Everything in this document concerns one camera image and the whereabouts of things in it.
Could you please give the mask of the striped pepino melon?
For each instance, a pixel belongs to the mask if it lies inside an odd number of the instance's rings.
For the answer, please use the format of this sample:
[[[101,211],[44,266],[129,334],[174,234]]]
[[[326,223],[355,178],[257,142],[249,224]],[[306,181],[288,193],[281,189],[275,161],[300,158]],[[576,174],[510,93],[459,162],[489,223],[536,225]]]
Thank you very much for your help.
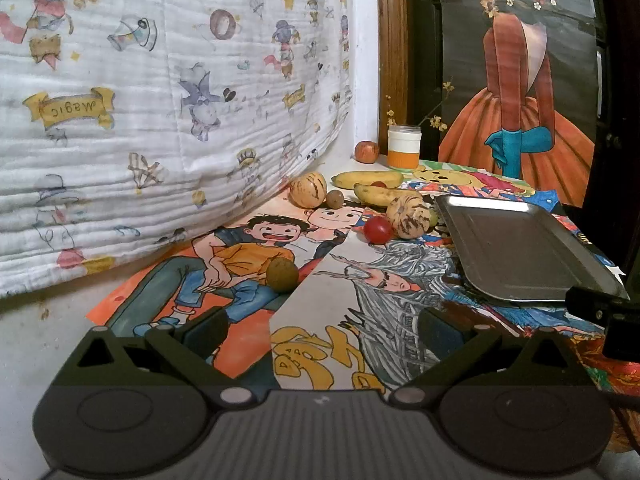
[[[299,208],[314,209],[326,199],[326,179],[320,172],[307,172],[293,180],[288,188],[288,196]]]
[[[431,211],[420,194],[394,198],[386,208],[386,217],[395,233],[404,240],[424,235],[431,226]]]

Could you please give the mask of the yellow banana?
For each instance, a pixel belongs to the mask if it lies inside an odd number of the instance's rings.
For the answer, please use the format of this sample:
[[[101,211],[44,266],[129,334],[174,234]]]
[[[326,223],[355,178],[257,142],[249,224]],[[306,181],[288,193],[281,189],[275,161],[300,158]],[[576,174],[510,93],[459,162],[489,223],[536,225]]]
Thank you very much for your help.
[[[419,192],[413,190],[401,190],[400,188],[380,188],[379,186],[356,183],[354,193],[361,203],[367,206],[386,208],[395,198],[417,197]]]
[[[383,182],[386,188],[399,188],[404,182],[404,175],[396,170],[344,171],[331,178],[336,188],[344,190],[353,190],[356,184],[372,185],[375,182]]]

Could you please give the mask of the small brown kiwi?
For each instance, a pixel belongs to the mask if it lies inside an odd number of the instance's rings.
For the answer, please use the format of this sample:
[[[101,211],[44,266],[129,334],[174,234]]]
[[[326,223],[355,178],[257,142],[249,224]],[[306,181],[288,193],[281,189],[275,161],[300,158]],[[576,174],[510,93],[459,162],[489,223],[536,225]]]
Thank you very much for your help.
[[[340,190],[332,190],[326,194],[326,206],[330,209],[340,209],[344,206],[344,194]]]

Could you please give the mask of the colourful anime drawing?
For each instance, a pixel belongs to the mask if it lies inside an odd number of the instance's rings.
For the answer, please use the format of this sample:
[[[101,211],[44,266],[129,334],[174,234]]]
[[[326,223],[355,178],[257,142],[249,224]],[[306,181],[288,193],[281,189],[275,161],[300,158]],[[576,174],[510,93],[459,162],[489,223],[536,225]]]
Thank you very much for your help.
[[[467,195],[459,195],[459,194],[444,194],[444,195],[467,196]],[[444,219],[442,218],[442,214],[437,209],[435,200],[433,200],[431,203],[427,203],[427,201],[423,196],[422,198],[424,200],[425,205],[428,207],[428,209],[429,210],[434,209],[434,211],[436,211],[438,214],[438,218],[444,221]],[[509,200],[509,202],[521,202],[521,200]],[[597,256],[600,256],[596,252],[594,252],[592,249],[590,249],[586,243],[580,240],[577,231],[573,228],[572,222],[564,218],[555,216],[554,214],[552,214],[552,216],[556,220],[558,220],[562,224],[562,226],[564,226],[565,229],[568,229],[574,236],[576,236],[578,240],[582,242],[582,244],[584,244],[590,250],[590,252],[593,253],[593,255],[596,258]],[[496,310],[499,316],[504,318],[509,323],[521,328],[525,328],[525,327],[532,328],[538,324],[549,323],[549,324],[555,325],[555,324],[558,324],[559,322],[567,322],[570,325],[578,327],[583,332],[590,332],[591,327],[593,325],[596,325],[594,323],[585,321],[582,318],[578,318],[578,316],[576,315],[570,314],[570,312],[568,312],[567,308],[565,307],[565,300],[562,302],[559,302],[558,304],[512,304],[512,302],[500,301],[498,299],[486,296],[482,292],[477,290],[475,287],[473,287],[472,285],[471,287],[474,290],[474,292],[478,292],[480,296],[483,296],[485,301],[489,302],[491,307]]]

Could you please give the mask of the silver metal tray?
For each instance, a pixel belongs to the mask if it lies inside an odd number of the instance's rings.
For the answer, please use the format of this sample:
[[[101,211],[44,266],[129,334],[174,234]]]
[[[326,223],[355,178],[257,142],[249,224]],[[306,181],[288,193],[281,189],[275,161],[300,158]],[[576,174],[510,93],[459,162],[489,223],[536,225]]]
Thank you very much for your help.
[[[577,286],[627,299],[623,283],[550,212],[495,198],[435,198],[466,279],[512,304],[558,304]]]

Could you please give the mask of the orange white glass jar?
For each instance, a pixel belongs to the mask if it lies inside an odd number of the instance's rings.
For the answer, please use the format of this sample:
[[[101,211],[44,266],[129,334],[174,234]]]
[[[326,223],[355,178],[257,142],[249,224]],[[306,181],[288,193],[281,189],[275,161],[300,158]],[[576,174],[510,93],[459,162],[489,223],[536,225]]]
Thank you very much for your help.
[[[421,129],[391,125],[387,128],[387,162],[395,169],[415,170],[420,162]]]

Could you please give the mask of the red apple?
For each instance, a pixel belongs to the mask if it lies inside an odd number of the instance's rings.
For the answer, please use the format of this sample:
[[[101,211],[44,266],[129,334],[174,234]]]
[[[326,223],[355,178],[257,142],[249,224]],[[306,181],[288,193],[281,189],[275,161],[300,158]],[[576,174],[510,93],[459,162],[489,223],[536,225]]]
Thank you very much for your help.
[[[354,159],[360,164],[374,164],[380,156],[380,147],[373,141],[360,141],[354,149]]]

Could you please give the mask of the dried yellow flower sprig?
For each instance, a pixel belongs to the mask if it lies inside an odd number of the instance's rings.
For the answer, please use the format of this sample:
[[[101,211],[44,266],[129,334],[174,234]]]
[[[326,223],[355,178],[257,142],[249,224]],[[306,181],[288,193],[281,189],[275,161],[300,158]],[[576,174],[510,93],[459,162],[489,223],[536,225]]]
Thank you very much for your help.
[[[386,131],[397,131],[402,133],[417,133],[422,131],[422,127],[427,125],[428,128],[434,129],[439,133],[446,132],[449,126],[442,119],[440,112],[442,111],[442,104],[444,104],[450,97],[450,94],[456,90],[456,87],[451,80],[446,80],[440,87],[442,89],[442,98],[439,102],[433,106],[418,122],[416,125],[399,125],[396,122],[395,114],[392,110],[386,113]]]

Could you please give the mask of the white cartoon print cloth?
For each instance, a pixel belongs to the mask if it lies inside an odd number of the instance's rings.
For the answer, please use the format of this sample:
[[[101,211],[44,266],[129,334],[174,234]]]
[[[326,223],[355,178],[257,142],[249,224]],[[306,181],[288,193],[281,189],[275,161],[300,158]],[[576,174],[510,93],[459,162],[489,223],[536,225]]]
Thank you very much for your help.
[[[246,211],[349,112],[348,0],[1,0],[1,292]]]

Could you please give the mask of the orange dress girl poster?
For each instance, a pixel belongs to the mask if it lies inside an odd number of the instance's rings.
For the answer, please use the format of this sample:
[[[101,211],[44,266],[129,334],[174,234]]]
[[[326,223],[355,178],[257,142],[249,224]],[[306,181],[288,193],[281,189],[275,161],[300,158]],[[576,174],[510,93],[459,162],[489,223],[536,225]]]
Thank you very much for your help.
[[[443,162],[523,179],[584,203],[594,143],[555,108],[549,30],[558,0],[480,0],[485,87],[460,110],[440,141]]]

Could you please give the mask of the brown wooden door frame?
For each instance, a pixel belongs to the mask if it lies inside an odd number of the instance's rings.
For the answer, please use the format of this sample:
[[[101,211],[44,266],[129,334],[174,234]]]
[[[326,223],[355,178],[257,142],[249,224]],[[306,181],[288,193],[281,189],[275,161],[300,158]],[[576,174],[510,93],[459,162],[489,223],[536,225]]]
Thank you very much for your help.
[[[378,0],[378,144],[388,149],[387,129],[407,122],[411,104],[409,0]]]

